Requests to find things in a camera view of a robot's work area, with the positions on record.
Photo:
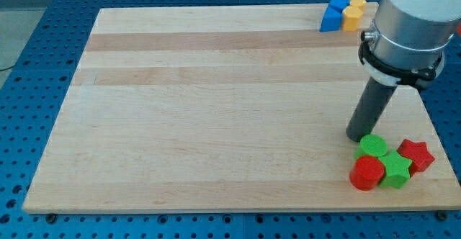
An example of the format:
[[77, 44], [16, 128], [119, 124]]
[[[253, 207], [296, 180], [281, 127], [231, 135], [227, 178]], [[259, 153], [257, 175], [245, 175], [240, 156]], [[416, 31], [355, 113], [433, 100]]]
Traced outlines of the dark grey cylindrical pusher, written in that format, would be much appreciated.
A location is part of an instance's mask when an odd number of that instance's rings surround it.
[[395, 90], [395, 86], [383, 85], [369, 78], [346, 127], [346, 135], [350, 140], [359, 142], [365, 135], [372, 133]]

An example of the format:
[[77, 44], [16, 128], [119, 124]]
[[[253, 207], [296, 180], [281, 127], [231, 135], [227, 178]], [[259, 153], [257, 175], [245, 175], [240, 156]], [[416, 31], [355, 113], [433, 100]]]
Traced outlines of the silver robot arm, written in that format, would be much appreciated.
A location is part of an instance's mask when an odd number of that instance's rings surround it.
[[360, 63], [370, 75], [346, 128], [358, 142], [372, 132], [396, 88], [428, 86], [443, 71], [444, 50], [460, 25], [460, 0], [381, 0], [361, 33]]

